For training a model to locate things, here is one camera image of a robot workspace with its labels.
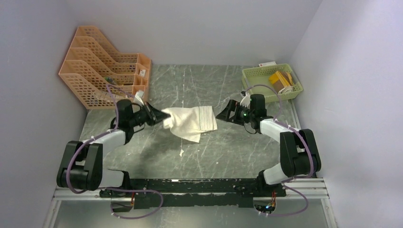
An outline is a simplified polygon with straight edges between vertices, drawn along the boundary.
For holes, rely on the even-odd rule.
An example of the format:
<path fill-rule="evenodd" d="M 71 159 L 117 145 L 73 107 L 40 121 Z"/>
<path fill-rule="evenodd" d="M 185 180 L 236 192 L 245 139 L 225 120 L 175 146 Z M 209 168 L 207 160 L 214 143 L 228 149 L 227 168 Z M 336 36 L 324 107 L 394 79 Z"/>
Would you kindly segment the aluminium rail frame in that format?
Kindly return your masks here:
<path fill-rule="evenodd" d="M 69 189 L 55 190 L 51 207 L 43 227 L 52 228 L 63 201 L 107 201 L 113 211 L 129 212 L 131 209 L 193 206 L 239 206 L 257 208 L 258 213 L 273 216 L 263 201 L 320 200 L 328 227 L 337 223 L 330 197 L 322 178 L 297 179 L 286 184 L 267 185 L 262 180 L 244 179 L 132 179 L 125 189 L 101 188 L 74 194 Z"/>

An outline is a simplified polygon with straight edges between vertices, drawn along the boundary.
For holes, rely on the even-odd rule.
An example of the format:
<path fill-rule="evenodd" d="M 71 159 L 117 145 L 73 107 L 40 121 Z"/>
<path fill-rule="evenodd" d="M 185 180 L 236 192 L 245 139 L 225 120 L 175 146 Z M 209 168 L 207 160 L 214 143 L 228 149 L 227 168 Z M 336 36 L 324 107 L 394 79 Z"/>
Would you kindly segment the orange plastic file organizer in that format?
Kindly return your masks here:
<path fill-rule="evenodd" d="M 116 100 L 140 92 L 149 96 L 152 61 L 142 53 L 119 52 L 95 26 L 79 26 L 59 76 L 86 109 L 113 108 Z"/>

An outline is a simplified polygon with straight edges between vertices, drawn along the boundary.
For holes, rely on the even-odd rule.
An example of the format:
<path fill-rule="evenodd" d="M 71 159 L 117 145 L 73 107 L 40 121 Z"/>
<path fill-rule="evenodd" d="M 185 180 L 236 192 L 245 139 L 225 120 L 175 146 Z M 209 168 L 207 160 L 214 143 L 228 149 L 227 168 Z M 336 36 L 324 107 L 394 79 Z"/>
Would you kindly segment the yellow brown bear towel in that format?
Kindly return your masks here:
<path fill-rule="evenodd" d="M 289 72 L 276 71 L 269 77 L 269 82 L 278 94 L 294 92 L 294 82 Z"/>

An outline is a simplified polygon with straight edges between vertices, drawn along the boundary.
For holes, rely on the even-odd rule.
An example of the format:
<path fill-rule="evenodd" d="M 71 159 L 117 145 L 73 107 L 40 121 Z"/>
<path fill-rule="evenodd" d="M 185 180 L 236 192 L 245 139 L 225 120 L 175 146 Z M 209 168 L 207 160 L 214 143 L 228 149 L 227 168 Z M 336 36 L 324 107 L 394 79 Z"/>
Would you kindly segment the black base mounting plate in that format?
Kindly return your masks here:
<path fill-rule="evenodd" d="M 134 209 L 193 206 L 254 207 L 254 199 L 286 196 L 281 184 L 266 185 L 260 178 L 131 179 L 120 190 L 101 190 L 99 197 L 128 200 Z"/>

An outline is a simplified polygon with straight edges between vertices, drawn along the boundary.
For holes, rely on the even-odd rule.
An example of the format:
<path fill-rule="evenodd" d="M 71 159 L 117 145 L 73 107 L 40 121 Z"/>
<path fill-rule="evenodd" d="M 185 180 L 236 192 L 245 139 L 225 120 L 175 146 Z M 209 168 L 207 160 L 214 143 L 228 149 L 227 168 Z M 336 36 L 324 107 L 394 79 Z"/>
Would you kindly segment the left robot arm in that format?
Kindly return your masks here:
<path fill-rule="evenodd" d="M 146 124 L 153 126 L 170 117 L 148 103 L 140 104 L 136 112 L 133 106 L 135 103 L 129 99 L 118 101 L 115 104 L 116 118 L 111 121 L 110 129 L 85 141 L 67 143 L 57 174 L 58 187 L 69 188 L 76 194 L 112 187 L 121 198 L 131 193 L 128 172 L 105 169 L 104 156 L 128 144 L 137 132 L 136 127 L 142 130 Z"/>

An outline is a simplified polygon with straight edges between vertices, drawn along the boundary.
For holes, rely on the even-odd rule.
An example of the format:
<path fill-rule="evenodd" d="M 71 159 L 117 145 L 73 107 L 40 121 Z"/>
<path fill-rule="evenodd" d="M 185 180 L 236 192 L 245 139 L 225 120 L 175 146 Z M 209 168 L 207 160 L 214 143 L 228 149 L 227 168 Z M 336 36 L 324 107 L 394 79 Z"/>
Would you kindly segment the cream white towel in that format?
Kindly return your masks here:
<path fill-rule="evenodd" d="M 201 134 L 218 129 L 212 106 L 170 107 L 162 112 L 170 115 L 163 120 L 164 129 L 190 142 L 199 143 Z"/>

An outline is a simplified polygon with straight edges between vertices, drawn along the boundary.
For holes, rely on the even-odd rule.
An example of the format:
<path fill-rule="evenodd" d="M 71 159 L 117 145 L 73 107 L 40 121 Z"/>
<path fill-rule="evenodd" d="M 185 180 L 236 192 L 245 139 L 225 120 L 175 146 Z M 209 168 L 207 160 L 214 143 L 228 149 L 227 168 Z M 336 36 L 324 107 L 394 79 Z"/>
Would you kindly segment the green plastic basket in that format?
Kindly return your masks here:
<path fill-rule="evenodd" d="M 293 91 L 280 94 L 279 97 L 277 97 L 277 95 L 275 95 L 275 93 L 272 91 L 273 85 L 269 82 L 269 77 L 277 71 L 289 73 L 292 81 L 294 82 Z M 289 64 L 246 68 L 242 70 L 241 80 L 244 88 L 249 94 L 264 95 L 266 103 L 277 102 L 279 99 L 295 99 L 304 91 L 301 82 Z"/>

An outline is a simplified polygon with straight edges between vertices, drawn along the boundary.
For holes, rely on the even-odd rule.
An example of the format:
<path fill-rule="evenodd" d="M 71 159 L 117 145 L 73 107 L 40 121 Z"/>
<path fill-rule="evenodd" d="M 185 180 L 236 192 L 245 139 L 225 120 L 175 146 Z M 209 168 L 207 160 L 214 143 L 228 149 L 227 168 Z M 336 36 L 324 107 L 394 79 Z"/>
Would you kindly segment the white red card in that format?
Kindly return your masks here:
<path fill-rule="evenodd" d="M 277 63 L 275 61 L 260 63 L 259 67 L 268 67 L 268 66 L 275 66 Z"/>

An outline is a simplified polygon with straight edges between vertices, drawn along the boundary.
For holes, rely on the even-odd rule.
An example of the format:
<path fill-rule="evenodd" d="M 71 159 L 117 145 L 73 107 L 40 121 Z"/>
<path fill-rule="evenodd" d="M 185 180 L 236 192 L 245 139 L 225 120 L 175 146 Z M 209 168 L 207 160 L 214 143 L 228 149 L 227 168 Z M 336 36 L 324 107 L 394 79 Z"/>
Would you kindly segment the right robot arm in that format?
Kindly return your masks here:
<path fill-rule="evenodd" d="M 230 100 L 216 119 L 242 125 L 250 124 L 256 133 L 266 135 L 280 144 L 279 163 L 259 173 L 256 185 L 259 195 L 269 196 L 280 184 L 296 176 L 311 177 L 321 170 L 321 159 L 314 133 L 280 123 L 267 114 L 265 97 L 251 95 L 249 106 Z"/>

